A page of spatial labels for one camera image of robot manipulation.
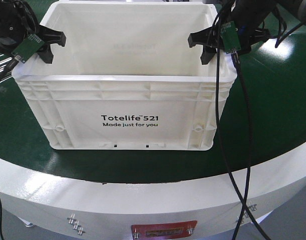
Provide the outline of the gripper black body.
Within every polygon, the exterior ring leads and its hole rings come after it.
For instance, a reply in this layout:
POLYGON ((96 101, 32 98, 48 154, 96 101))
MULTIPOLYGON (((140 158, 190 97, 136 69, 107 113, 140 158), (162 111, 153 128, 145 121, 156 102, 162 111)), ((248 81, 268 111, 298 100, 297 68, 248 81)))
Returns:
POLYGON ((281 5, 291 15, 303 23, 303 1, 300 0, 220 0, 218 2, 223 7, 228 8, 225 16, 228 21, 233 21, 237 27, 241 49, 239 54, 247 54, 251 51, 251 46, 257 42, 266 42, 269 39, 276 39, 276 46, 289 33, 285 33, 287 24, 280 15, 277 5, 281 5), (273 14, 278 20, 278 32, 271 35, 266 28, 259 27, 269 14, 273 14))
POLYGON ((39 30, 37 17, 25 0, 0 0, 0 53, 12 52, 39 30))

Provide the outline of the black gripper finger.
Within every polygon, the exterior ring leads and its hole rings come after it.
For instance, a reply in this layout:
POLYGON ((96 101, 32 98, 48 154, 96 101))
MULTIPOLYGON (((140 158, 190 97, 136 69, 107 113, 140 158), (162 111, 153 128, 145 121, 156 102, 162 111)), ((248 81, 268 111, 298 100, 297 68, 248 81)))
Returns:
POLYGON ((51 51, 51 46, 50 45, 47 44, 47 45, 42 46, 37 51, 37 54, 42 59, 42 61, 45 62, 46 64, 52 64, 53 63, 54 55, 51 51))
POLYGON ((217 34, 212 27, 208 27, 198 32, 190 33, 188 37, 189 47, 196 45, 207 46, 210 48, 218 47, 217 34))
POLYGON ((39 37, 44 41, 45 44, 58 44, 62 47, 66 44, 66 36, 62 31, 56 31, 46 26, 39 26, 39 37))
POLYGON ((216 53, 217 53, 217 48, 203 46, 202 54, 200 57, 201 64, 202 65, 208 64, 212 60, 212 58, 215 56, 216 53))

